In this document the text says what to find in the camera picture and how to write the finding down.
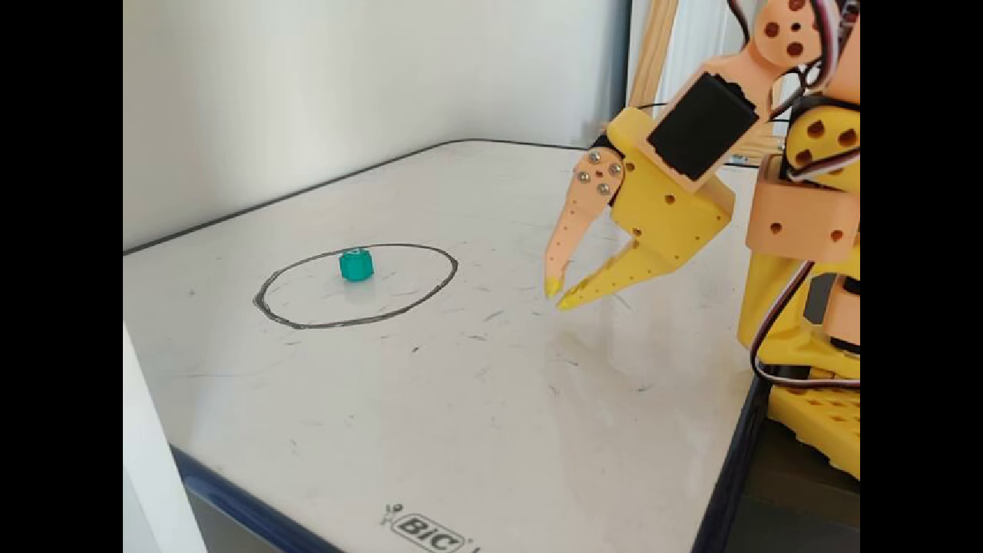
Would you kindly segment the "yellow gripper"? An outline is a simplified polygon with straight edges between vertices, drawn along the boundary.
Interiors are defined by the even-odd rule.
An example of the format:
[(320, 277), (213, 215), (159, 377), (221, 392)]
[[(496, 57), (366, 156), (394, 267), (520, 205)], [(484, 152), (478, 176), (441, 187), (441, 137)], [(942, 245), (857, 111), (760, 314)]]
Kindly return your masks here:
[(612, 223), (630, 239), (621, 252), (562, 295), (561, 310), (674, 272), (731, 221), (735, 193), (720, 179), (711, 177), (698, 191), (685, 191), (639, 150), (650, 120), (639, 108), (622, 110), (605, 127), (607, 143), (590, 148), (572, 169), (545, 248), (545, 296), (552, 298), (562, 290), (573, 253), (605, 207)]

